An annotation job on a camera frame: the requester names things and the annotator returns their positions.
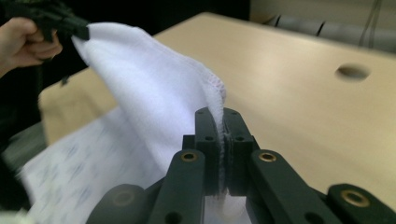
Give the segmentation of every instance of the finger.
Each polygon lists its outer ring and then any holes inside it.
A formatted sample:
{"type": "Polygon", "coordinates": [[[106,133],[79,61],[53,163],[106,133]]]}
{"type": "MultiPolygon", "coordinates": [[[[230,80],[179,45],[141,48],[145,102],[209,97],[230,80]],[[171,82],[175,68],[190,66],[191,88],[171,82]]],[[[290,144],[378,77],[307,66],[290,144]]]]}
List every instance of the finger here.
{"type": "Polygon", "coordinates": [[[37,31],[37,26],[32,20],[26,18],[12,18],[5,23],[7,32],[13,37],[20,37],[22,35],[31,35],[37,31]]]}
{"type": "Polygon", "coordinates": [[[44,41],[44,36],[40,30],[37,30],[37,32],[35,32],[34,34],[27,35],[26,40],[27,40],[27,42],[30,42],[30,43],[41,42],[41,41],[44,41]]]}
{"type": "Polygon", "coordinates": [[[47,41],[42,41],[38,43],[33,43],[28,46],[28,49],[31,53],[37,54],[40,52],[45,52],[51,49],[59,49],[62,51],[62,45],[59,43],[59,39],[57,35],[52,36],[53,41],[47,42],[47,41]]]}
{"type": "Polygon", "coordinates": [[[60,54],[62,52],[62,46],[57,46],[55,48],[52,49],[48,49],[46,51],[41,51],[35,54],[35,56],[37,57],[37,59],[43,61],[43,60],[47,60],[48,58],[53,58],[56,55],[60,54]]]}
{"type": "Polygon", "coordinates": [[[14,67],[25,67],[25,66],[32,66],[32,65],[39,65],[42,64],[43,62],[35,55],[30,53],[26,48],[22,48],[18,54],[14,55],[9,59],[9,62],[14,66],[14,67]]]}

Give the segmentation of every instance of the white cloth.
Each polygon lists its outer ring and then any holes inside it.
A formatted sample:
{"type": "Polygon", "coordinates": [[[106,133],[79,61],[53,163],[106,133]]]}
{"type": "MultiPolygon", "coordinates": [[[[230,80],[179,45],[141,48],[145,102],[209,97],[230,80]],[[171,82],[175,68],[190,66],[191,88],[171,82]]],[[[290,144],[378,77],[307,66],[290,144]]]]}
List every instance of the white cloth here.
{"type": "MultiPolygon", "coordinates": [[[[194,134],[196,110],[208,106],[222,133],[225,88],[203,64],[137,27],[103,22],[89,28],[89,41],[73,41],[119,108],[25,165],[23,181],[35,201],[30,214],[40,224],[85,223],[110,188],[146,188],[161,178],[183,135],[194,134]]],[[[207,215],[217,219],[216,212],[207,215]]]]}
{"type": "Polygon", "coordinates": [[[0,223],[2,224],[35,224],[35,221],[27,216],[24,210],[0,212],[0,223]]]}

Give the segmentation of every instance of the hand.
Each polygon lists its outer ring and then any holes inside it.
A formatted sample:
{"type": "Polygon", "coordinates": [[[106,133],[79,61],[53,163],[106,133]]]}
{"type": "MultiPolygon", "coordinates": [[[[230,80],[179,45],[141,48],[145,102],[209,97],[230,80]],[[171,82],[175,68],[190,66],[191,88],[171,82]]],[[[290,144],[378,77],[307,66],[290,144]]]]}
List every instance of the hand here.
{"type": "Polygon", "coordinates": [[[61,53],[62,45],[55,32],[53,42],[44,36],[35,23],[25,18],[13,18],[0,27],[0,77],[17,67],[42,64],[61,53]]]}

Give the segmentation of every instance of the wooden table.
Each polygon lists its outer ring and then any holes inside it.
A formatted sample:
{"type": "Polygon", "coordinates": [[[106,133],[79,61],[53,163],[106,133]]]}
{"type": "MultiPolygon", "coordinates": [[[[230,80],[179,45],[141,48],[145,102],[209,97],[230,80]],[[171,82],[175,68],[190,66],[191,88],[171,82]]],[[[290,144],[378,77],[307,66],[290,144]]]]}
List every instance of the wooden table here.
{"type": "MultiPolygon", "coordinates": [[[[350,183],[396,209],[395,56],[208,13],[155,38],[212,69],[225,106],[308,185],[350,183]],[[348,63],[369,76],[341,78],[348,63]]],[[[50,144],[117,105],[91,69],[44,90],[40,103],[50,144]]]]}

